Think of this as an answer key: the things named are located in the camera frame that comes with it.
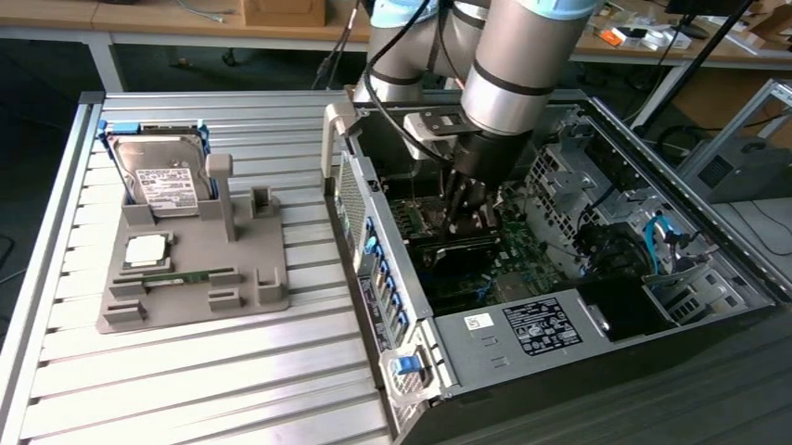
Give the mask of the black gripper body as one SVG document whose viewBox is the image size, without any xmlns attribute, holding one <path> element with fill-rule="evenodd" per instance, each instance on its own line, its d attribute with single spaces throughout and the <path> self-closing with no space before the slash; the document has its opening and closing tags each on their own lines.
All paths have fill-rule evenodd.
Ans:
<svg viewBox="0 0 792 445">
<path fill-rule="evenodd" d="M 454 147 L 453 169 L 488 188 L 498 188 L 530 145 L 532 134 L 533 131 L 516 135 L 464 133 Z"/>
</svg>

